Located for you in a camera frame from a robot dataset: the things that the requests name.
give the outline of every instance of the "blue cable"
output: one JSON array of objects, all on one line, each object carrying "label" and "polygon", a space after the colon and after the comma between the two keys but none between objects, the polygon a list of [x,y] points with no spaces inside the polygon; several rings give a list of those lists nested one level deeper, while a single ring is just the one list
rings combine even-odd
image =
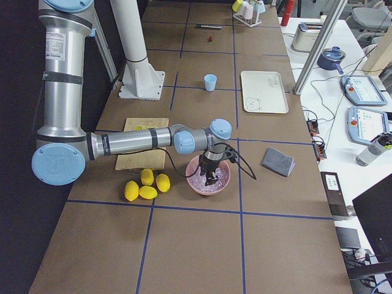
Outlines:
[{"label": "blue cable", "polygon": [[386,281],[388,281],[388,279],[382,280],[381,282],[379,282],[378,284],[376,284],[374,286],[374,288],[372,289],[372,292],[370,292],[370,294],[374,294],[375,291],[380,287],[381,284],[385,283]]}]

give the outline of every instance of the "red bottle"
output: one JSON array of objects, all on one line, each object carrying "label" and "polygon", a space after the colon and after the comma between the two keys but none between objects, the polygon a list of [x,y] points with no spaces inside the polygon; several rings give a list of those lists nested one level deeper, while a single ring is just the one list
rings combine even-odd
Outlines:
[{"label": "red bottle", "polygon": [[295,0],[287,0],[286,6],[284,7],[284,14],[281,21],[281,26],[287,26],[288,19],[293,12]]}]

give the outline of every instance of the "blue joint cap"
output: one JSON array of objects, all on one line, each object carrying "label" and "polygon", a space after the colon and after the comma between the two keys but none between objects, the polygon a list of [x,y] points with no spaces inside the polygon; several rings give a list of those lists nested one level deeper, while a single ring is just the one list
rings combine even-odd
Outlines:
[{"label": "blue joint cap", "polygon": [[220,139],[228,140],[232,135],[232,125],[222,118],[214,119],[209,125],[211,132]]},{"label": "blue joint cap", "polygon": [[89,38],[94,38],[96,36],[97,28],[92,28],[91,32],[87,35]]},{"label": "blue joint cap", "polygon": [[174,135],[174,147],[180,154],[190,154],[195,151],[194,136],[187,130],[182,130]]},{"label": "blue joint cap", "polygon": [[32,156],[31,167],[35,176],[44,183],[61,186],[75,181],[86,161],[75,147],[64,143],[50,143],[37,149]]},{"label": "blue joint cap", "polygon": [[44,0],[54,9],[67,13],[82,12],[94,2],[94,0]]}]

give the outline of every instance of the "pink bowl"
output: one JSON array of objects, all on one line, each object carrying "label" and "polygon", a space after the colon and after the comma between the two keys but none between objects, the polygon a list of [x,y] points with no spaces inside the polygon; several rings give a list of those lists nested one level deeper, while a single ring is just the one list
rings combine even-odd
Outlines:
[{"label": "pink bowl", "polygon": [[214,195],[225,189],[228,182],[230,181],[230,168],[226,161],[221,161],[219,167],[216,169],[216,175],[219,180],[213,185],[205,186],[206,176],[200,176],[200,167],[198,167],[198,156],[194,157],[186,167],[186,175],[191,175],[195,172],[196,168],[198,171],[193,176],[186,178],[190,187],[199,194],[209,196]]}]

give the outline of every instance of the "white table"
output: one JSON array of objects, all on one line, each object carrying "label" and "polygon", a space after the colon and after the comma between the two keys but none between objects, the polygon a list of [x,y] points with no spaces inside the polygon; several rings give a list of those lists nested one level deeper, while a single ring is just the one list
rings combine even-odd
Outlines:
[{"label": "white table", "polygon": [[[293,35],[296,32],[299,23],[314,23],[318,21],[318,19],[291,18],[286,27],[281,27],[282,33],[284,34],[287,53],[290,57],[290,63],[296,79],[300,75],[300,68],[303,67],[309,54],[297,52],[292,49]],[[330,48],[332,46],[339,46],[341,50],[346,53],[346,58],[341,62],[341,66],[344,68],[345,74],[349,74],[352,70],[354,70],[357,62],[364,56],[361,47],[344,20],[337,21],[326,48]],[[362,60],[358,69],[361,68],[365,61],[366,58]],[[361,75],[363,72],[356,71],[355,74]],[[322,106],[321,98],[319,98],[315,89],[311,86],[311,81],[325,80],[329,77],[339,76],[340,75],[336,70],[328,71],[321,68],[315,68],[301,92],[302,105],[315,112],[318,119],[324,118],[329,120],[333,116],[325,107]],[[378,77],[375,77],[374,80],[381,90],[385,90],[385,87],[382,85],[382,82]],[[318,167],[321,172],[337,173],[345,203],[346,205],[352,205],[352,200],[355,197],[359,196],[361,193],[392,172],[392,152],[384,153],[367,167],[359,166],[355,162],[355,157],[362,152],[365,146],[352,142],[347,133],[347,110],[353,104],[345,96],[343,96],[343,92],[339,84],[339,78],[332,78],[328,81],[317,81],[313,82],[313,84],[323,97],[324,104],[332,110],[332,112],[336,112],[334,124],[332,121],[319,122],[318,128],[320,136],[326,142],[328,141],[328,136],[330,136],[330,139],[326,149],[327,159],[322,160]],[[383,92],[383,94],[388,101],[388,105],[384,107],[366,108],[373,108],[380,111],[392,111],[392,99],[390,95],[387,92]],[[314,115],[309,113],[309,118],[314,118]],[[338,227],[357,229],[361,241],[361,247],[372,250],[357,217],[350,220],[336,221],[335,224]]]}]

